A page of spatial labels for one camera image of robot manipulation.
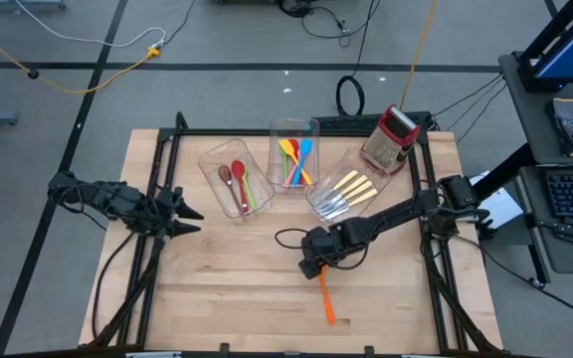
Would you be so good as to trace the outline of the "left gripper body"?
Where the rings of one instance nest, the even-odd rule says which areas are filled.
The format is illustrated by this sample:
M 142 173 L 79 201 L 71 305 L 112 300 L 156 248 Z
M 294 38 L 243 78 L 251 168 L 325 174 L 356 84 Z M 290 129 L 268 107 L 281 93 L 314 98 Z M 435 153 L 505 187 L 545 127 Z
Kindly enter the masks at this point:
M 177 186 L 173 189 L 160 189 L 156 194 L 154 207 L 158 225 L 154 230 L 155 238 L 162 238 L 163 236 L 175 238 L 183 234 L 181 223 L 175 219 L 182 193 L 183 189 Z

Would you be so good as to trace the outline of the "white sheet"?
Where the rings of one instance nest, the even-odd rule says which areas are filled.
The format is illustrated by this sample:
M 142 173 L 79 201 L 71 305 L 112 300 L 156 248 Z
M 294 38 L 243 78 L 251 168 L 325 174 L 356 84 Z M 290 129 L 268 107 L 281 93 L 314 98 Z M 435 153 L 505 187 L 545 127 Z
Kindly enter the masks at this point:
M 503 187 L 484 199 L 479 207 L 482 210 L 489 211 L 489 215 L 482 223 L 490 229 L 498 229 L 523 214 L 519 204 Z

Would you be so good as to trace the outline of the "black aluminium table frame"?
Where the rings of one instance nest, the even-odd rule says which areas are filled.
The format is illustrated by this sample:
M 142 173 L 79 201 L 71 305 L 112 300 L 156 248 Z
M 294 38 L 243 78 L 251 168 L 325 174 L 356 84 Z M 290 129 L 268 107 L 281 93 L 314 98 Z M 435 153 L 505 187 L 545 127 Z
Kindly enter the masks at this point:
M 177 157 L 180 156 L 181 152 L 181 138 L 183 136 L 197 136 L 197 137 L 230 137 L 234 138 L 251 138 L 251 139 L 262 139 L 269 138 L 270 131 L 268 129 L 209 129 L 209 128 L 188 128 L 186 121 L 182 116 L 181 112 L 177 113 L 176 125 L 170 128 L 160 128 L 155 130 L 138 129 L 134 130 L 133 133 L 142 132 L 146 134 L 142 140 L 147 140 L 155 144 L 152 148 L 153 159 L 151 159 L 151 169 L 148 177 L 147 190 L 151 192 L 156 189 L 159 168 L 161 166 L 162 155 L 164 147 L 167 141 L 172 142 L 171 146 L 174 145 L 178 150 L 172 149 L 173 153 L 170 153 L 167 163 L 173 162 L 175 170 L 178 163 Z M 432 132 L 437 135 L 431 137 L 431 132 L 427 132 L 426 129 L 421 129 L 418 139 L 418 145 L 421 147 L 422 160 L 424 164 L 424 171 L 427 175 L 427 182 L 421 178 L 417 148 L 411 150 L 414 154 L 409 154 L 411 157 L 408 159 L 408 167 L 410 169 L 410 175 L 413 182 L 413 187 L 416 185 L 427 183 L 435 185 L 437 181 L 437 175 L 435 172 L 435 165 L 432 158 L 432 147 L 431 138 L 435 138 L 435 143 L 437 139 L 440 139 L 440 134 L 438 132 Z M 423 261 L 425 265 L 425 276 L 427 277 L 427 283 L 425 286 L 430 294 L 430 303 L 432 317 L 434 320 L 435 334 L 434 339 L 438 345 L 438 353 L 426 353 L 426 352 L 385 352 L 378 353 L 376 351 L 376 346 L 374 344 L 360 344 L 359 351 L 355 352 L 322 352 L 320 349 L 315 351 L 315 349 L 286 349 L 286 348 L 262 348 L 261 350 L 231 350 L 230 345 L 230 358 L 364 358 L 364 347 L 373 346 L 375 351 L 375 358 L 499 358 L 507 356 L 509 357 L 509 352 L 502 350 L 502 348 L 497 347 L 492 344 L 481 332 L 481 330 L 476 326 L 474 320 L 465 311 L 464 307 L 461 305 L 460 297 L 458 293 L 459 286 L 456 283 L 455 266 L 452 260 L 452 250 L 449 247 L 446 239 L 433 238 L 433 232 L 429 227 L 428 221 L 426 219 L 417 219 L 418 224 L 418 234 L 417 238 L 420 247 L 423 243 L 431 243 L 429 239 L 441 240 L 440 248 L 441 250 L 441 261 L 443 271 L 446 276 L 443 276 L 435 262 L 439 257 L 425 258 L 421 255 L 420 260 Z M 142 262 L 144 256 L 144 250 L 146 248 L 147 239 L 142 239 L 143 236 L 139 236 L 136 239 L 136 244 L 134 252 L 131 258 L 131 264 L 129 267 L 129 273 L 127 274 L 127 298 L 120 301 L 121 306 L 116 309 L 114 317 L 111 319 L 110 323 L 107 324 L 108 327 L 104 328 L 103 331 L 106 333 L 99 333 L 99 338 L 93 338 L 90 335 L 90 342 L 83 342 L 80 344 L 75 352 L 78 354 L 90 354 L 98 357 L 121 357 L 121 358 L 133 358 L 134 356 L 143 357 L 155 357 L 155 356 L 165 356 L 170 358 L 216 358 L 218 351 L 216 350 L 188 350 L 181 348 L 168 348 L 168 349 L 147 349 L 146 336 L 149 331 L 149 317 L 154 305 L 154 294 L 148 293 L 149 291 L 154 292 L 155 288 L 149 289 L 148 285 L 150 283 L 156 283 L 155 271 L 158 272 L 159 264 L 162 259 L 154 264 L 155 268 L 142 269 Z M 136 283 L 137 279 L 140 279 L 142 272 L 145 271 L 145 281 L 143 292 L 138 291 L 140 288 Z M 141 307 L 136 313 L 139 314 L 138 326 L 136 327 L 136 340 L 133 344 L 126 343 L 126 337 L 129 335 L 129 322 L 132 319 L 133 305 L 140 301 L 140 297 L 143 295 L 142 303 L 138 303 Z M 460 349 L 450 348 L 448 343 L 448 334 L 446 320 L 444 318 L 444 309 L 442 307 L 442 301 L 444 301 L 450 312 L 452 313 L 452 325 L 455 331 L 455 337 L 457 339 L 457 346 Z

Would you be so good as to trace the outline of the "cream handled steel knife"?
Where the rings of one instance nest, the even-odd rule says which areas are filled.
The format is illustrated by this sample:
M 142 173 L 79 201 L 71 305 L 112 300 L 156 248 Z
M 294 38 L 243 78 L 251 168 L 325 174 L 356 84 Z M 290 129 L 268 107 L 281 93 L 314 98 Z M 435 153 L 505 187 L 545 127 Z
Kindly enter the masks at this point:
M 340 200 L 337 205 L 332 207 L 329 211 L 322 215 L 322 218 L 330 221 L 344 213 L 346 213 L 349 209 L 354 206 L 361 204 L 362 202 L 368 201 L 371 198 L 375 197 L 378 194 L 376 189 L 372 189 L 365 194 L 357 197 L 352 201 Z
M 346 174 L 341 180 L 339 180 L 332 188 L 327 189 L 326 191 L 324 191 L 323 193 L 319 194 L 318 196 L 316 196 L 313 200 L 313 206 L 319 205 L 324 199 L 326 199 L 328 196 L 330 196 L 331 194 L 333 194 L 337 189 L 339 189 L 340 187 L 342 187 L 344 184 L 346 184 L 349 180 L 351 180 L 354 176 L 356 176 L 358 174 L 358 172 L 356 170 L 352 170 L 351 172 L 349 172 L 348 174 Z
M 359 186 L 351 187 L 347 189 L 345 193 L 340 193 L 338 196 L 331 199 L 327 204 L 324 204 L 322 207 L 319 208 L 318 213 L 324 217 L 330 216 L 332 213 L 335 213 L 340 209 L 347 207 L 348 201 L 351 198 L 354 198 L 358 194 L 365 192 L 372 186 L 373 184 L 371 181 L 363 181 Z
M 322 207 L 324 204 L 327 204 L 331 199 L 335 198 L 340 193 L 345 193 L 347 191 L 347 189 L 349 189 L 351 187 L 359 186 L 363 181 L 367 181 L 367 176 L 366 175 L 359 175 L 359 173 L 358 173 L 351 180 L 349 180 L 346 184 L 344 184 L 342 187 L 337 189 L 333 194 L 331 194 L 326 199 L 324 199 L 319 205 L 314 206 L 314 209 L 318 212 L 319 208 Z

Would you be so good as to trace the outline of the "orange silicone spatula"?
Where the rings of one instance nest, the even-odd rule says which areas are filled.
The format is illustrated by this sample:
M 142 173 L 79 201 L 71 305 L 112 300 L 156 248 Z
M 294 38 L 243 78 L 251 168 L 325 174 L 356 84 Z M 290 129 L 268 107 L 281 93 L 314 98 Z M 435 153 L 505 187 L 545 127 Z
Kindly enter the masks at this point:
M 323 266 L 321 268 L 321 272 L 320 272 L 320 275 L 318 277 L 318 282 L 319 282 L 321 293 L 322 293 L 327 323 L 329 326 L 334 326 L 335 325 L 335 315 L 334 315 L 332 303 L 330 300 L 330 295 L 329 295 L 327 285 L 326 285 L 326 280 L 325 280 L 326 272 L 327 272 L 327 266 Z

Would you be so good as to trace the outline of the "yellow silicone spatula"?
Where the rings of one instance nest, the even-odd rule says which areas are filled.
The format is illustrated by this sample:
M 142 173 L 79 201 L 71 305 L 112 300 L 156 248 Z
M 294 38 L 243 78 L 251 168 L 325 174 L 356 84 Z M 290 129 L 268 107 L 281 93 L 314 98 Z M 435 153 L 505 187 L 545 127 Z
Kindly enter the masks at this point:
M 279 144 L 280 144 L 281 149 L 283 150 L 283 152 L 284 152 L 286 155 L 288 155 L 288 156 L 291 157 L 291 159 L 294 161 L 295 165 L 298 165 L 298 164 L 299 164 L 299 161 L 298 161 L 298 159 L 297 159 L 297 157 L 296 157 L 296 155 L 295 155 L 295 150 L 294 150 L 292 144 L 290 143 L 290 141 L 289 141 L 288 139 L 281 139 L 281 140 L 279 141 Z M 305 182 L 307 185 L 311 185 L 311 184 L 312 184 L 310 178 L 308 177 L 307 173 L 306 173 L 304 170 L 301 170 L 301 171 L 300 171 L 300 175 L 304 178 L 304 182 Z

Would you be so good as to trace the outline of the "blue silicone spatula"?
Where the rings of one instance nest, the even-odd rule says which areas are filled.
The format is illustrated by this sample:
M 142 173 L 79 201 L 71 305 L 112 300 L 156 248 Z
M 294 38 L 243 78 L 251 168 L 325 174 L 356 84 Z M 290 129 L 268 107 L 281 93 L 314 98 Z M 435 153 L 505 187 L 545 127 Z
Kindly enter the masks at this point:
M 311 152 L 312 141 L 310 139 L 303 139 L 299 145 L 299 158 L 298 164 L 291 179 L 291 184 L 296 185 L 299 183 L 300 180 L 303 180 L 306 185 L 311 184 L 311 180 L 309 179 L 308 175 L 306 174 L 303 165 L 305 158 Z

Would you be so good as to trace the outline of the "red steel box grater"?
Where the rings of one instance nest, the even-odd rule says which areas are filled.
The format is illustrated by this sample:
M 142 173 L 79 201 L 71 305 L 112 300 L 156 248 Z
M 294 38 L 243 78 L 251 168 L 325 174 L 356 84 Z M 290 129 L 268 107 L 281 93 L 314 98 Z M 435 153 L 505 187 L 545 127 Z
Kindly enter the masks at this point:
M 419 124 L 396 104 L 391 104 L 360 148 L 361 156 L 377 171 L 394 175 L 405 165 L 408 152 L 420 131 Z

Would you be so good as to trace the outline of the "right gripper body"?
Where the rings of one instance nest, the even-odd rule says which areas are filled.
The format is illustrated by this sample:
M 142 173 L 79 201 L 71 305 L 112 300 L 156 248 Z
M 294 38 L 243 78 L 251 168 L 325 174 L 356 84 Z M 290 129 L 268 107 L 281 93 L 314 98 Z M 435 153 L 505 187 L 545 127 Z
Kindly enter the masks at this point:
M 322 227 L 310 230 L 300 242 L 303 265 L 331 263 L 337 266 L 345 258 L 345 246 L 337 231 L 326 231 Z

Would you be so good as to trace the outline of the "grey computer cart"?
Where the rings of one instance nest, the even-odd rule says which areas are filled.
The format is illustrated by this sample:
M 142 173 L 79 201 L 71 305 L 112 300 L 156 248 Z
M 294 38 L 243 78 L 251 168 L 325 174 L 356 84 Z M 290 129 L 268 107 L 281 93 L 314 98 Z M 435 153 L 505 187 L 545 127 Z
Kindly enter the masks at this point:
M 535 278 L 550 281 L 549 273 L 573 273 L 573 244 L 560 240 L 547 228 L 535 225 L 537 219 L 552 218 L 552 206 L 544 192 L 544 171 L 573 171 L 573 158 L 561 152 L 552 117 L 551 92 L 529 92 L 521 80 L 516 54 L 498 58 L 512 103 L 516 109 L 526 142 L 507 156 L 475 184 L 477 195 L 486 199 L 510 181 L 517 182 L 517 193 L 525 205 L 524 222 L 530 235 L 528 246 L 535 266 Z

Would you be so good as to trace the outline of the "brown spoon with metal handle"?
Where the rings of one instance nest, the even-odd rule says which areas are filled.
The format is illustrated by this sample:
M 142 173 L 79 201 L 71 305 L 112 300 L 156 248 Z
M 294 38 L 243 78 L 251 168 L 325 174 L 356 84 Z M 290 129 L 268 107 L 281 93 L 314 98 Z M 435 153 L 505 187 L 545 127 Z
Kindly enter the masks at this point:
M 244 209 L 240 203 L 240 201 L 238 200 L 238 197 L 236 196 L 236 193 L 234 191 L 234 187 L 233 187 L 233 176 L 232 176 L 232 172 L 230 170 L 230 168 L 226 165 L 221 165 L 218 168 L 218 175 L 220 177 L 220 179 L 224 182 L 224 184 L 227 186 L 227 188 L 230 191 L 230 194 L 233 198 L 234 204 L 238 210 L 238 212 L 240 213 L 241 216 L 244 215 Z

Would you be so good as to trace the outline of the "green silicone spoon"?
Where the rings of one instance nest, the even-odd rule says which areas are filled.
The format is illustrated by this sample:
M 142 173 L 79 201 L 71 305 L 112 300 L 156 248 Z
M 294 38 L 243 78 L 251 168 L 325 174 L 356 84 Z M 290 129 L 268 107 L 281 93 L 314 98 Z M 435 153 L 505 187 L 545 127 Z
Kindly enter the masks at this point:
M 253 196 L 253 192 L 251 191 L 251 187 L 250 187 L 248 180 L 247 180 L 247 167 L 244 163 L 243 163 L 242 180 L 243 180 L 243 186 L 245 188 L 245 194 L 246 194 L 246 198 L 247 198 L 249 207 L 252 211 L 254 211 L 254 210 L 256 210 L 257 206 L 256 206 L 255 198 Z

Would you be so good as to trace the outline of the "clear plastic bin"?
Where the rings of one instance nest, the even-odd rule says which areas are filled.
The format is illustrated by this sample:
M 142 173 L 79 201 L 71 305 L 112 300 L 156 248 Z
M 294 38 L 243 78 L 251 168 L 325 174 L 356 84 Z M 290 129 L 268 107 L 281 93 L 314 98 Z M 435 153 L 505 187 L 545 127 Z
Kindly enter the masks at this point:
M 238 212 L 229 189 L 218 175 L 218 168 L 221 165 L 226 165 L 231 170 L 231 165 L 234 160 L 240 160 L 246 165 L 247 180 L 251 187 L 251 191 L 253 192 L 257 206 L 254 211 L 249 207 L 249 212 L 244 213 L 243 216 Z M 272 206 L 275 190 L 267 180 L 265 173 L 255 160 L 244 140 L 234 138 L 224 142 L 223 144 L 203 153 L 198 159 L 198 164 L 215 194 L 217 201 L 221 205 L 224 214 L 228 218 L 246 222 L 263 214 Z M 233 187 L 236 196 L 241 203 L 239 183 L 234 176 Z
M 281 118 L 273 121 L 270 130 L 270 147 L 267 164 L 267 179 L 280 194 L 304 194 L 311 190 L 320 178 L 319 174 L 319 123 L 314 119 Z M 300 144 L 303 139 L 312 141 L 311 152 L 304 161 L 303 168 L 312 184 L 306 185 L 300 180 L 295 187 L 283 186 L 282 157 L 279 153 L 281 139 L 296 139 Z M 288 157 L 289 171 L 294 166 L 294 161 Z
M 367 181 L 371 181 L 373 186 L 367 189 L 365 192 L 358 194 L 349 201 L 356 199 L 362 194 L 367 193 L 372 189 L 376 189 L 378 194 L 368 201 L 362 202 L 361 204 L 352 207 L 346 213 L 327 221 L 322 218 L 313 206 L 313 200 L 316 196 L 323 193 L 327 189 L 332 188 L 340 179 L 342 179 L 346 174 L 356 170 L 359 175 L 366 175 Z M 374 167 L 369 165 L 364 158 L 361 156 L 359 149 L 349 149 L 345 152 L 342 158 L 326 173 L 324 174 L 315 184 L 315 186 L 306 193 L 306 200 L 309 204 L 310 212 L 317 218 L 318 221 L 324 224 L 336 224 L 342 220 L 361 216 L 364 211 L 370 206 L 370 204 L 377 198 L 377 196 L 386 188 L 390 182 L 391 175 L 387 173 L 382 173 L 377 171 Z

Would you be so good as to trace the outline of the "grey yellow work glove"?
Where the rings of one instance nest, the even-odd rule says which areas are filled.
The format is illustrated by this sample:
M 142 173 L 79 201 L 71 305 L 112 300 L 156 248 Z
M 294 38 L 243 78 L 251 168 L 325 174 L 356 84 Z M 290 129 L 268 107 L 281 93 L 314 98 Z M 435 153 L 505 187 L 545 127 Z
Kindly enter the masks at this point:
M 573 157 L 573 98 L 554 97 L 545 110 L 554 123 L 561 152 Z

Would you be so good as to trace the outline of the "red silicone spoon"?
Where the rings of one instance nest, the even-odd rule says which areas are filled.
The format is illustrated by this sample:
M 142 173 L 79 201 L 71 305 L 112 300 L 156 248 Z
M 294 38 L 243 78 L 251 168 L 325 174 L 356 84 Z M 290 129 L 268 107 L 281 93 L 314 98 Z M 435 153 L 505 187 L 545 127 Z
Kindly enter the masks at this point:
M 233 173 L 233 176 L 236 178 L 236 180 L 239 183 L 240 197 L 241 197 L 243 212 L 248 213 L 249 212 L 249 203 L 248 203 L 248 198 L 247 198 L 246 187 L 245 187 L 245 184 L 243 181 L 245 169 L 246 169 L 246 167 L 242 161 L 234 160 L 232 162 L 231 171 Z

